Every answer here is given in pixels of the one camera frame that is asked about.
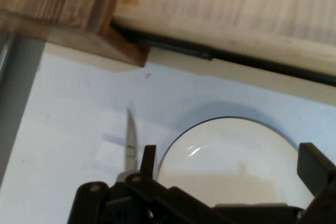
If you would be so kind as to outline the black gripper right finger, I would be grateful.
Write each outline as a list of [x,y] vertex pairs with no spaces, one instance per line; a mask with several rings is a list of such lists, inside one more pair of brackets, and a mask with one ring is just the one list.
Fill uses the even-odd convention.
[[298,223],[335,223],[335,165],[312,143],[300,143],[297,174],[314,196]]

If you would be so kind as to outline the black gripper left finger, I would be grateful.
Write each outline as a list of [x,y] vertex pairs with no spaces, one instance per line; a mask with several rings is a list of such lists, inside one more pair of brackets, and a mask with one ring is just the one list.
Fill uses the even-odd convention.
[[104,182],[81,185],[68,223],[206,223],[210,208],[177,187],[153,180],[156,147],[147,145],[139,171],[109,187]]

